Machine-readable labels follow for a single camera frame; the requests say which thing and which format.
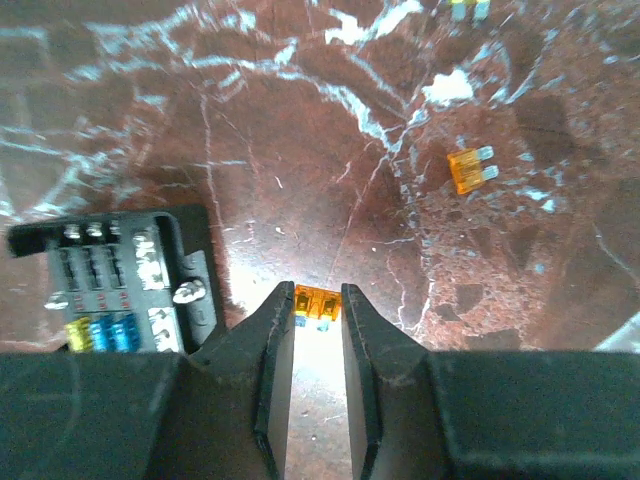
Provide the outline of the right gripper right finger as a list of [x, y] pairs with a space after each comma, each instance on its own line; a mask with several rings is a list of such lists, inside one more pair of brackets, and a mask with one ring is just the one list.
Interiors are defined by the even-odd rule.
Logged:
[[355, 478], [638, 477], [637, 355], [431, 351], [341, 296]]

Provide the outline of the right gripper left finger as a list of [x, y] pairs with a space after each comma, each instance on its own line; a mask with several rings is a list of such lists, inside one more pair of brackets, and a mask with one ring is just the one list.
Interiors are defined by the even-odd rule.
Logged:
[[279, 479], [294, 285], [192, 355], [1, 358], [5, 479]]

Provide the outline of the black fuse box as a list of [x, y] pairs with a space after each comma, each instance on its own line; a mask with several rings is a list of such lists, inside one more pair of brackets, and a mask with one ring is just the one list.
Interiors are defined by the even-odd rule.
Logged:
[[207, 209], [113, 211], [16, 225], [15, 258], [45, 254], [65, 350], [196, 352], [226, 331]]

